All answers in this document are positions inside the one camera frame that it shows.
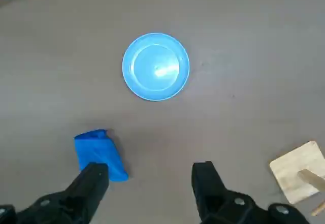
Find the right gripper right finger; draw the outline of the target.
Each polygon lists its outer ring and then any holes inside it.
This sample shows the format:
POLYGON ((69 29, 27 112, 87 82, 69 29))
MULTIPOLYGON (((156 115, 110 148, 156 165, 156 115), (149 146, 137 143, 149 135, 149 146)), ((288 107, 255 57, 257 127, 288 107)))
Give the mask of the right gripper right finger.
POLYGON ((225 187, 211 161, 194 163, 191 184, 201 223, 308 223, 295 207, 259 207, 249 196, 225 187))

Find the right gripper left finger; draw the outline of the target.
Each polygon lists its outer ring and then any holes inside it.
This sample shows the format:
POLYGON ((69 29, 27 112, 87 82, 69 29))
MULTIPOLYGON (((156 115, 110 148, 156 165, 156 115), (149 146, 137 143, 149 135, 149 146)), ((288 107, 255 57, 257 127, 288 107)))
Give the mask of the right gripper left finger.
POLYGON ((1 223, 90 223, 108 186, 108 166, 89 163, 64 191, 42 196, 18 212, 13 205, 1 205, 1 223))

